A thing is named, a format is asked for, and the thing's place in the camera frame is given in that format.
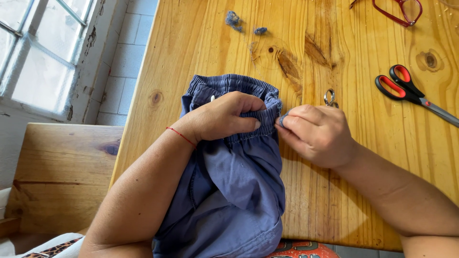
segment wooden bench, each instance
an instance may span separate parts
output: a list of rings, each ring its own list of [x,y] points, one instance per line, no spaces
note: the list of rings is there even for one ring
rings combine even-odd
[[[89,227],[107,194],[123,129],[29,123],[0,237]]]

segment scissors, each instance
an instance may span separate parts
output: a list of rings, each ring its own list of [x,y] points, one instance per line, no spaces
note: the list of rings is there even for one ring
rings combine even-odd
[[[328,93],[330,92],[331,94],[331,99],[330,101],[328,101]],[[340,106],[338,105],[338,102],[335,102],[335,91],[333,89],[328,89],[325,94],[324,94],[324,101],[325,101],[325,105],[327,106],[330,106],[330,107],[336,107],[336,108],[340,108]]]
[[[395,73],[395,70],[399,71],[403,75],[403,78],[400,78]],[[397,100],[397,101],[407,100],[411,103],[424,106],[425,108],[434,112],[439,117],[452,123],[456,127],[459,127],[459,119],[457,119],[457,117],[446,112],[445,110],[441,109],[439,106],[433,104],[432,102],[424,98],[425,97],[424,93],[418,90],[418,88],[416,88],[416,86],[413,84],[413,81],[411,80],[411,75],[409,74],[408,69],[406,67],[404,67],[403,65],[394,65],[389,70],[389,75],[398,85],[392,82],[385,75],[379,75],[375,79],[376,86],[378,87],[380,92],[382,92],[384,95],[386,95],[387,97],[393,100]],[[390,93],[389,91],[387,91],[382,86],[382,83],[387,84],[389,87],[395,90],[399,94],[399,96],[394,95]]]

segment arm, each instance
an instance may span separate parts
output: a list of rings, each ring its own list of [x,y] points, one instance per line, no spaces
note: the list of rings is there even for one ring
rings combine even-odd
[[[254,131],[265,109],[257,97],[232,92],[191,111],[171,127],[193,144]],[[172,201],[194,147],[172,130],[164,133],[116,181],[101,204],[79,257],[153,257],[151,240]]]
[[[305,159],[334,169],[401,236],[406,257],[459,253],[459,207],[435,186],[355,142],[344,113],[304,105],[290,110],[281,137]]]

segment red eyeglasses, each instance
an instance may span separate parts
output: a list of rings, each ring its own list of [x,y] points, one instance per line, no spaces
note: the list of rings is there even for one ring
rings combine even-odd
[[[351,9],[353,7],[353,4],[358,1],[358,0],[354,0],[351,5],[349,6],[349,9]],[[385,10],[379,8],[376,3],[375,3],[375,0],[372,0],[373,2],[373,7],[376,8],[376,10],[378,10],[379,12],[381,12],[382,14],[384,14],[385,16],[387,16],[389,19],[395,21],[396,23],[404,26],[404,27],[410,27],[410,26],[413,26],[419,19],[419,17],[421,16],[422,14],[422,5],[421,3],[419,2],[419,0],[394,0],[398,3],[398,5],[400,5],[400,9],[402,9],[402,14],[403,14],[403,17],[405,17],[405,20],[402,20],[402,19],[399,19],[395,16],[393,16],[392,14],[386,12]]]

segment red and black scissors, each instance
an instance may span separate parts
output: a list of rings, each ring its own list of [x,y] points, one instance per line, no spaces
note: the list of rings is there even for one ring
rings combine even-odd
[[[395,70],[399,71],[400,74],[403,75],[403,78],[400,78],[396,73]],[[413,84],[411,80],[411,75],[408,72],[408,69],[403,65],[394,65],[389,70],[389,75],[391,78],[398,84],[392,82],[387,76],[379,75],[375,79],[375,84],[378,89],[386,96],[393,100],[402,101],[407,100],[414,104],[422,105],[425,108],[429,109],[430,111],[434,112],[439,117],[445,119],[446,121],[452,123],[456,127],[459,127],[459,119],[452,114],[446,112],[445,110],[441,109],[439,106],[433,104],[432,102],[425,99],[424,93],[422,93],[416,86]],[[387,84],[387,86],[391,87],[395,90],[399,96],[394,95],[387,91],[383,86],[382,83]]]

